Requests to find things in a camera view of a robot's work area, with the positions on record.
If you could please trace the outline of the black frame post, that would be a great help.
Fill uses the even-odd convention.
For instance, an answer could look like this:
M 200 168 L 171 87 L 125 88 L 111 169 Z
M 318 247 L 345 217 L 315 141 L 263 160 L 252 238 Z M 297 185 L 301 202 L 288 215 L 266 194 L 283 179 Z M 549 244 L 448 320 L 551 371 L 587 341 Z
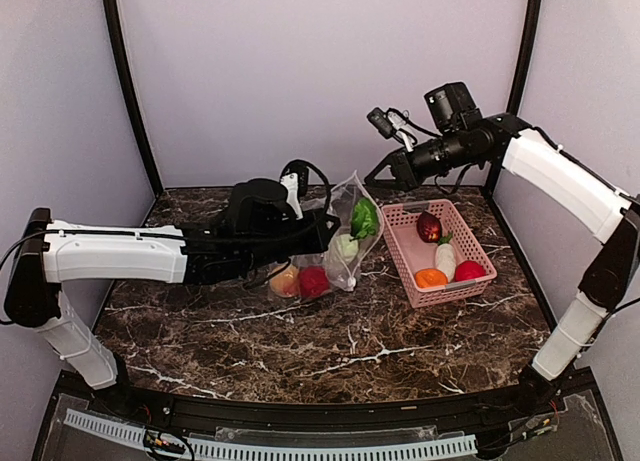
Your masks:
M 102 0 L 102 4 L 112 56 L 129 123 L 146 178 L 154 197 L 157 198 L 164 192 L 164 186 L 147 136 L 136 88 L 134 86 L 122 30 L 118 0 Z
M 527 0 L 514 76 L 506 106 L 509 114 L 519 113 L 535 46 L 542 0 Z

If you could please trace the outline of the smooth white radish toy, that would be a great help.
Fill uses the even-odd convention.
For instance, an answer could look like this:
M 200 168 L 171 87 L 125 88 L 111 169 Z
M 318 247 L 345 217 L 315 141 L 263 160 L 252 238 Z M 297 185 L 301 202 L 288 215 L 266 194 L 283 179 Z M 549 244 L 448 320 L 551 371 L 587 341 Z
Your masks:
M 329 245 L 327 263 L 349 265 L 359 253 L 359 242 L 349 234 L 336 234 Z

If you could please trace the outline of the orange fruit toy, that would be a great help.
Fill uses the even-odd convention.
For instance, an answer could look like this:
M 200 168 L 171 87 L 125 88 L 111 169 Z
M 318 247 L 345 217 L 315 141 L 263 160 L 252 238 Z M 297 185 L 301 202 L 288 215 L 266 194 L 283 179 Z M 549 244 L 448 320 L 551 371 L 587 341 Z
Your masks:
M 414 275 L 414 280 L 417 287 L 420 289 L 445 286 L 448 283 L 446 274 L 436 268 L 427 268 L 417 271 Z

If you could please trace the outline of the red round fruit toy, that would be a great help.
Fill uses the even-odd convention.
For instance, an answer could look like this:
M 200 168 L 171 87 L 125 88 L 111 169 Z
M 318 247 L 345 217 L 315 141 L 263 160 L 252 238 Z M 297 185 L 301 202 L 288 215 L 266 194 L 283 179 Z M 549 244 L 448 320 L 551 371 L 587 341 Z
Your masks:
M 299 290 L 302 298 L 317 298 L 330 289 L 326 271 L 319 266 L 310 266 L 299 273 Z

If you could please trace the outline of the yellow peach toy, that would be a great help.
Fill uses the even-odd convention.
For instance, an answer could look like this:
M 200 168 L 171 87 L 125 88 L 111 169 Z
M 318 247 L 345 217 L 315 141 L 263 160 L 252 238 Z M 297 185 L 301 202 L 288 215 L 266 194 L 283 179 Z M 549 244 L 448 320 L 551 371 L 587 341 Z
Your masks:
M 289 266 L 286 270 L 269 280 L 271 291 L 282 298 L 295 298 L 299 291 L 299 270 L 295 266 Z

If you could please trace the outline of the pink plastic basket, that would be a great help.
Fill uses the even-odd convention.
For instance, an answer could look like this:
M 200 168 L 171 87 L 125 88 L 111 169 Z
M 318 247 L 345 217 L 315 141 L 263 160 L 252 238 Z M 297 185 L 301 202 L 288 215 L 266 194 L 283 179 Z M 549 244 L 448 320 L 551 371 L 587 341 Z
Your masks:
M 497 271 L 453 203 L 382 207 L 384 239 L 412 307 L 480 295 Z

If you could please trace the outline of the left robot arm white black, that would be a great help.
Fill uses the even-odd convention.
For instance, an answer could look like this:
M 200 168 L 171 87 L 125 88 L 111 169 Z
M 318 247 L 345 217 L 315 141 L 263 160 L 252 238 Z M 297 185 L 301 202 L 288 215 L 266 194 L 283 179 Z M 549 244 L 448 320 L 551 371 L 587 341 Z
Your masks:
M 24 234 L 2 260 L 11 265 L 6 323 L 39 332 L 120 417 L 141 408 L 126 368 L 77 316 L 62 285 L 77 280 L 140 279 L 182 285 L 236 280 L 294 256 L 321 254 L 340 227 L 330 205 L 302 210 L 284 180 L 236 185 L 208 223 L 156 228 L 95 227 L 54 220 L 34 210 Z

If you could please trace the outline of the clear zip top bag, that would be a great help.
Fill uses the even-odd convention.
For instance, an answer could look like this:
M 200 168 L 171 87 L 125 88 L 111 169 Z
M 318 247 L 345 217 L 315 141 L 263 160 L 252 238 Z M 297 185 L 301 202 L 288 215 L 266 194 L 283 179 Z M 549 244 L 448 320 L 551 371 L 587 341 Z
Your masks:
M 340 219 L 340 227 L 328 249 L 273 264 L 269 280 L 273 295 L 306 300 L 355 289 L 361 263 L 382 236 L 382 211 L 354 173 L 331 189 L 329 213 Z

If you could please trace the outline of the small green radish leaf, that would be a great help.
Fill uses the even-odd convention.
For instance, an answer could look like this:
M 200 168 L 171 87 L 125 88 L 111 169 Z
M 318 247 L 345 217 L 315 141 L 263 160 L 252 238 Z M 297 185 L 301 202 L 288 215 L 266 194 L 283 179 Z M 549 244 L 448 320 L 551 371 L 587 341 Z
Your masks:
M 438 245 L 448 244 L 451 242 L 452 238 L 453 238 L 453 232 L 450 231 L 439 239 Z

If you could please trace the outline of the left black frame post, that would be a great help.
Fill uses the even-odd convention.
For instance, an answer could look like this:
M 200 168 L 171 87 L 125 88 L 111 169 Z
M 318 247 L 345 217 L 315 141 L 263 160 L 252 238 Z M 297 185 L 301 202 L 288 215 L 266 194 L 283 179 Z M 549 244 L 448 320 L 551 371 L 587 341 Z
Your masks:
M 112 56 L 129 123 L 146 178 L 154 197 L 157 198 L 164 192 L 164 186 L 147 136 L 136 88 L 134 86 L 122 30 L 118 0 L 102 0 L 102 4 Z

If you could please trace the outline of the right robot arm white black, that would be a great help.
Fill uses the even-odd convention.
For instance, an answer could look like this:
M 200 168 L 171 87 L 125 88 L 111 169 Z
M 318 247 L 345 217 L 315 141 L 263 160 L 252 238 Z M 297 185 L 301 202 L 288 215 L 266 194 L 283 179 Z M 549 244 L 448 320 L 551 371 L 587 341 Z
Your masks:
M 491 163 L 543 191 L 600 242 L 577 294 L 550 337 L 522 369 L 510 394 L 521 415 L 549 402 L 566 368 L 588 349 L 623 299 L 639 268 L 639 201 L 584 166 L 540 127 L 509 113 L 485 117 L 467 86 L 448 83 L 424 96 L 437 130 L 427 141 L 395 108 L 373 108 L 369 123 L 399 148 L 366 176 L 366 185 L 403 192 L 454 168 Z

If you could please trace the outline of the red tomato toy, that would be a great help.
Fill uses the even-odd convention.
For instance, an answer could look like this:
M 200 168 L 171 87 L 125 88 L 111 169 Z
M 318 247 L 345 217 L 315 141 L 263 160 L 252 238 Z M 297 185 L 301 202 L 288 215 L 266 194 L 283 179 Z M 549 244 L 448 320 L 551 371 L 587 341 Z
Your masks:
M 455 270 L 454 273 L 454 281 L 462 282 L 468 280 L 474 280 L 477 278 L 484 277 L 486 275 L 486 270 L 482 265 L 475 261 L 467 260 L 461 262 Z

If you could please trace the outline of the right black frame post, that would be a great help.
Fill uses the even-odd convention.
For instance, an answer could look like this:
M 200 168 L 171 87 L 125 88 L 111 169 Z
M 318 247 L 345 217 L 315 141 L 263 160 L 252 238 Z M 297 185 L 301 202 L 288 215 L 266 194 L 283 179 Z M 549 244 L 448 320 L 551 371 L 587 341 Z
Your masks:
M 542 0 L 527 0 L 514 76 L 506 106 L 509 114 L 519 113 L 535 46 Z

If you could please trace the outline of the wrinkled white radish toy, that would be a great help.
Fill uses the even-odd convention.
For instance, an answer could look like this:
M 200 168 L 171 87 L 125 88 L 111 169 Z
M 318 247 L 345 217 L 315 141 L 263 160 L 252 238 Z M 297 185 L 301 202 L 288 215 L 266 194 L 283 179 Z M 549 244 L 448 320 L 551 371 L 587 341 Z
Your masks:
M 450 243 L 438 245 L 435 254 L 435 268 L 446 276 L 448 282 L 454 280 L 457 261 L 455 250 Z

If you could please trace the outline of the black front rail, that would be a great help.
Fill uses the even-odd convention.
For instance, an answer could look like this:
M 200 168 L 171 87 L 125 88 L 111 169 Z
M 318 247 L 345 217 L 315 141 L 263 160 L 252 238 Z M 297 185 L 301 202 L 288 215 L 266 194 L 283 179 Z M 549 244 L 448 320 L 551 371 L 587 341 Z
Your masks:
M 109 409 L 158 427 L 211 431 L 216 427 L 299 431 L 367 430 L 434 424 L 446 431 L 503 427 L 522 416 L 512 404 L 515 389 L 398 402 L 281 404 L 214 400 L 133 388 L 127 407 Z

